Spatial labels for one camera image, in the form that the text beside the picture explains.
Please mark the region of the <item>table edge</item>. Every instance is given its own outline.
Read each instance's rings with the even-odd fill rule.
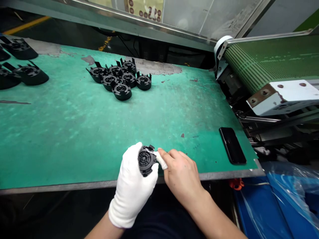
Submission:
[[[200,173],[199,178],[201,181],[207,181],[207,180],[264,176],[265,172],[262,166],[260,165],[259,160],[254,159],[254,161],[258,167],[257,169]],[[100,182],[90,182],[90,183],[73,183],[73,184],[59,184],[59,185],[49,185],[49,186],[1,189],[0,195],[112,188],[112,187],[116,187],[116,183],[117,183],[117,180],[111,180],[111,181],[100,181]],[[165,183],[164,177],[159,177],[157,180],[157,184],[163,184],[163,183]]]

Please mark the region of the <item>glass panel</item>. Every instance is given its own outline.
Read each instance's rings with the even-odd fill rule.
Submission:
[[[212,0],[166,0],[163,23],[199,34],[211,5]]]
[[[212,39],[235,37],[262,0],[89,0]]]
[[[235,37],[261,0],[214,0],[200,35],[220,39]]]

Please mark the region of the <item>green conveyor belt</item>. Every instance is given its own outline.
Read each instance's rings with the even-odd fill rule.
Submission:
[[[319,35],[235,43],[225,58],[252,94],[269,82],[319,79]]]

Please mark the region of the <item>human hand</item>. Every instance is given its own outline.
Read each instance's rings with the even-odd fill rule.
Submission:
[[[152,194],[158,178],[158,163],[152,166],[152,172],[147,177],[142,176],[138,162],[141,147],[142,143],[139,142],[123,154],[115,196],[109,207],[109,219],[116,227],[133,226],[138,213]]]
[[[168,153],[158,148],[158,153],[167,164],[164,179],[177,200],[190,211],[201,202],[208,192],[202,187],[196,163],[176,149]]]

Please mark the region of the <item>forearm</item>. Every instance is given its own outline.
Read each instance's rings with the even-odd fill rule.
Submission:
[[[109,211],[107,211],[85,239],[118,239],[122,236],[124,230],[124,228],[118,228],[111,223]]]
[[[207,191],[202,197],[202,202],[197,203],[188,211],[207,238],[246,238],[238,227],[220,210]]]

